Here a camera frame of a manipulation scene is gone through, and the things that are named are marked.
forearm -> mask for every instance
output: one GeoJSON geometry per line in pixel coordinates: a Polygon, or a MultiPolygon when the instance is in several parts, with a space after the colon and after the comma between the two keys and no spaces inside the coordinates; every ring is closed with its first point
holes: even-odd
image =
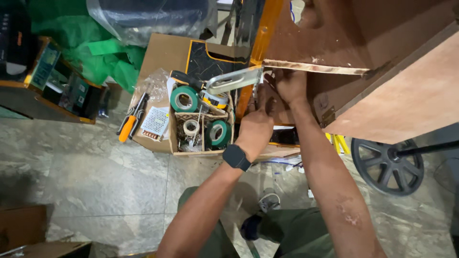
{"type": "Polygon", "coordinates": [[[196,257],[241,175],[242,170],[223,162],[175,215],[158,247],[157,257],[196,257]]]}
{"type": "Polygon", "coordinates": [[[355,181],[317,125],[308,104],[295,103],[291,109],[305,175],[338,257],[385,257],[355,181]]]}

metal latch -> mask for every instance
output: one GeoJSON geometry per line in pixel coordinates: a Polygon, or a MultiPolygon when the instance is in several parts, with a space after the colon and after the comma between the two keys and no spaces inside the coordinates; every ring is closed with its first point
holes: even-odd
{"type": "Polygon", "coordinates": [[[215,76],[207,82],[207,92],[215,95],[248,85],[258,84],[262,80],[263,69],[264,65],[257,65],[215,76]]]}

green pants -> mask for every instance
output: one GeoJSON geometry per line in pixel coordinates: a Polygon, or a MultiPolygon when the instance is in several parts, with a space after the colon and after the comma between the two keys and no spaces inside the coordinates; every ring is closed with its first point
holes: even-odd
{"type": "MultiPolygon", "coordinates": [[[[179,209],[196,189],[197,186],[190,187],[183,192],[179,209]]],[[[269,211],[258,225],[257,234],[260,238],[280,243],[274,257],[335,257],[331,237],[318,208],[269,211]]],[[[220,220],[198,257],[239,257],[220,220]]]]}

black wheel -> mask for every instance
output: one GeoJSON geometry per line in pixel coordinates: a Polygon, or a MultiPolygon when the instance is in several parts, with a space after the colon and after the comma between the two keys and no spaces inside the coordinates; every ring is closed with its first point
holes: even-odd
{"type": "Polygon", "coordinates": [[[397,157],[396,152],[417,148],[413,140],[394,145],[352,139],[354,165],[367,184],[379,192],[407,196],[414,193],[424,178],[424,163],[420,154],[397,157]]]}

foot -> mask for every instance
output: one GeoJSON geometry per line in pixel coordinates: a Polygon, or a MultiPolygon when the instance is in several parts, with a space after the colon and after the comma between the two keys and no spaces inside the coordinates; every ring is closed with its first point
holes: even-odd
{"type": "Polygon", "coordinates": [[[268,213],[270,210],[280,210],[279,195],[275,193],[266,194],[260,199],[258,205],[264,213],[268,213]]]}
{"type": "Polygon", "coordinates": [[[252,215],[251,217],[244,220],[241,226],[241,236],[245,240],[254,241],[259,237],[257,235],[257,227],[260,224],[262,217],[258,215],[252,215]]]}

